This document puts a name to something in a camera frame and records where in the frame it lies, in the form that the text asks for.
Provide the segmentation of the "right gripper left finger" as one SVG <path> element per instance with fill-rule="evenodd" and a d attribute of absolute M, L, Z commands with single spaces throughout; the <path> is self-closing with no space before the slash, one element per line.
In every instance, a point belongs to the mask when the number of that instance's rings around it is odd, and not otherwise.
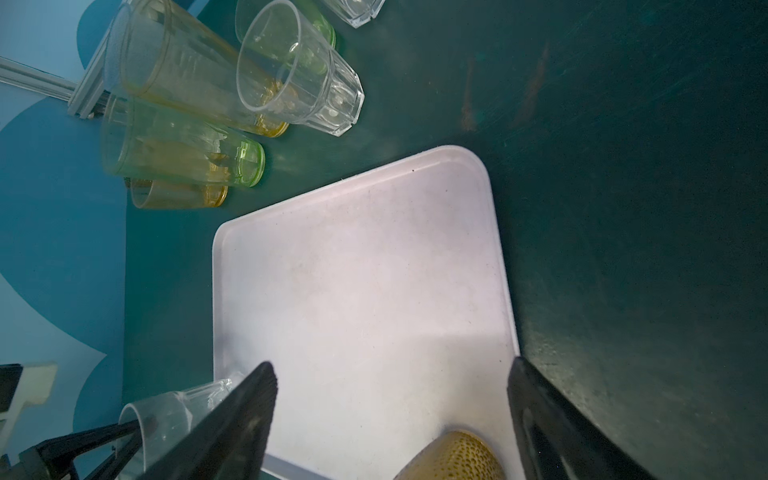
<path fill-rule="evenodd" d="M 259 364 L 137 479 L 257 479 L 278 394 L 273 365 Z"/>

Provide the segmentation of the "clear faceted glass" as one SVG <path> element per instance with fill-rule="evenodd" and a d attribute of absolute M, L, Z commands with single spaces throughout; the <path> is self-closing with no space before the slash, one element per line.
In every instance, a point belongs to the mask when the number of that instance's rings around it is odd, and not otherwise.
<path fill-rule="evenodd" d="M 242 382 L 236 373 L 184 391 L 169 391 L 126 404 L 118 423 L 138 422 L 142 446 L 117 475 L 137 479 L 186 437 Z"/>
<path fill-rule="evenodd" d="M 377 17 L 385 0 L 322 0 L 334 14 L 353 28 Z"/>
<path fill-rule="evenodd" d="M 244 107 L 339 137 L 357 123 L 360 77 L 291 1 L 260 10 L 241 43 L 236 86 Z"/>

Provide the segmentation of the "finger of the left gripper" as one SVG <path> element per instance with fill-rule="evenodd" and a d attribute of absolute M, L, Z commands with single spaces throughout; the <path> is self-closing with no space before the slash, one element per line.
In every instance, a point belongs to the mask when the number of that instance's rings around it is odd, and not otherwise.
<path fill-rule="evenodd" d="M 74 460 L 129 434 L 140 434 L 137 420 L 45 440 L 19 455 L 24 474 L 75 474 Z"/>
<path fill-rule="evenodd" d="M 125 466 L 141 449 L 141 440 L 130 440 L 119 448 L 116 448 L 106 460 L 93 470 L 86 480 L 113 480 L 118 477 Z"/>

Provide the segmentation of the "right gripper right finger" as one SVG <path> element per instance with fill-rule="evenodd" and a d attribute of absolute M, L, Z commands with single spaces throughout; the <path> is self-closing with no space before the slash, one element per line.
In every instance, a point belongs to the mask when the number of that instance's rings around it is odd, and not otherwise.
<path fill-rule="evenodd" d="M 507 397 L 527 479 L 651 479 L 528 360 L 512 363 Z"/>

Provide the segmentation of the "dark amber textured glass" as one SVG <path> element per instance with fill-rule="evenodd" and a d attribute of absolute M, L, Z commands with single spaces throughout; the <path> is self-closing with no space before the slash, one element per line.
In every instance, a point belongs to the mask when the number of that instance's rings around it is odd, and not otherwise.
<path fill-rule="evenodd" d="M 476 435 L 450 431 L 424 447 L 395 476 L 406 479 L 487 479 L 506 478 L 492 449 Z"/>

